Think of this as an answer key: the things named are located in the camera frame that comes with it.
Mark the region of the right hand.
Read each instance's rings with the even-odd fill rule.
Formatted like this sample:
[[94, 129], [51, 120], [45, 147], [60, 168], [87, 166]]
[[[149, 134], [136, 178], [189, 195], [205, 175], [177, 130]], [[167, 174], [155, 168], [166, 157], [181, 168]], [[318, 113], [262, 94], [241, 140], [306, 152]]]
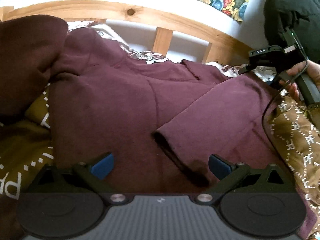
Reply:
[[[300, 62], [298, 64], [295, 64], [292, 68], [287, 70], [287, 74], [289, 76], [295, 76], [299, 72], [301, 72], [305, 67], [305, 62]], [[306, 69], [306, 72], [308, 76], [313, 80], [313, 83], [316, 85], [317, 89], [320, 89], [320, 82], [319, 82], [319, 69], [320, 66], [319, 64], [308, 60], [308, 67]], [[300, 91], [298, 90], [298, 86], [296, 83], [289, 83], [285, 89], [288, 91], [289, 95], [291, 98], [293, 98], [299, 105], [301, 105], [301, 100], [300, 100]]]

